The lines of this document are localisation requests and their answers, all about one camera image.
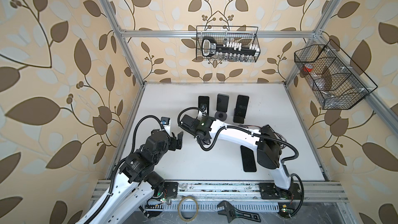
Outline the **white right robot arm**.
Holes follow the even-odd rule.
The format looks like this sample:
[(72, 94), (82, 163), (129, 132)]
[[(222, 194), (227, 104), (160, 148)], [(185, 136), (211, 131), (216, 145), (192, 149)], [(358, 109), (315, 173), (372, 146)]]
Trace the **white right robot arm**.
[(301, 190), (298, 206), (290, 211), (283, 207), (278, 214), (282, 218), (292, 219), (299, 212), (304, 202), (304, 185), (301, 178), (295, 173), (290, 174), (286, 167), (287, 161), (299, 157), (299, 151), (283, 136), (275, 133), (270, 126), (248, 129), (230, 125), (208, 116), (205, 110), (198, 107), (182, 110), (178, 114), (177, 123), (181, 129), (196, 139), (203, 151), (211, 151), (219, 139), (254, 151), (257, 154), (257, 163), (270, 171), (275, 193), (279, 198), (281, 195), (286, 195), (290, 201), (293, 201), (293, 178), (297, 178)]

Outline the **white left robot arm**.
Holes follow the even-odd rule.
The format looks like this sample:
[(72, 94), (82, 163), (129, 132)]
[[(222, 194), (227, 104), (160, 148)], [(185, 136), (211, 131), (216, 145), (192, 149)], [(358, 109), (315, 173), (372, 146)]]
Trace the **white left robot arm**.
[(154, 167), (169, 151), (182, 148), (183, 133), (171, 132), (170, 118), (151, 116), (159, 124), (139, 149), (115, 166), (108, 189), (78, 223), (122, 224), (151, 199), (164, 199), (164, 179)]

